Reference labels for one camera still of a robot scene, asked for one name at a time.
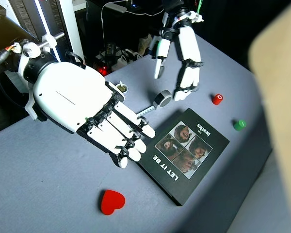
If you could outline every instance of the table surface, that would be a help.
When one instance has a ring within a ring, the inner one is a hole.
[[[0,132],[0,233],[171,232],[190,218],[248,139],[262,111],[252,73],[205,40],[197,40],[204,62],[200,89],[185,101],[172,101],[146,115],[158,129],[191,108],[230,141],[183,207],[177,207],[136,163],[120,169],[77,134],[49,120],[34,122],[27,117]],[[181,66],[174,45],[159,80],[153,79],[154,66],[146,56],[106,80],[125,83],[129,89],[124,103],[139,112],[159,92],[174,89]],[[220,105],[211,102],[210,95],[217,93],[224,97]],[[247,128],[234,130],[234,119],[246,120]],[[111,216],[99,209],[105,189],[126,197],[125,207]]]

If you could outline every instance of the tape measure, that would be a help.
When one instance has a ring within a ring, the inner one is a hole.
[[[142,110],[141,112],[137,113],[138,117],[142,117],[143,115],[156,110],[157,108],[162,108],[166,106],[172,99],[172,95],[168,90],[164,90],[160,92],[154,99],[153,105]]]

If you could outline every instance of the photo grid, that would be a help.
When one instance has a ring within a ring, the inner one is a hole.
[[[156,146],[188,179],[196,172],[212,147],[182,121]]]

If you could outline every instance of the small cup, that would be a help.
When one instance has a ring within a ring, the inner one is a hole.
[[[116,88],[120,90],[120,92],[122,92],[123,94],[127,92],[128,87],[125,84],[117,84]]]

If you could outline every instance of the blurred foreground object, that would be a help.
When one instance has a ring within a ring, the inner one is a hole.
[[[264,97],[291,206],[291,6],[256,38],[250,50],[250,65]]]

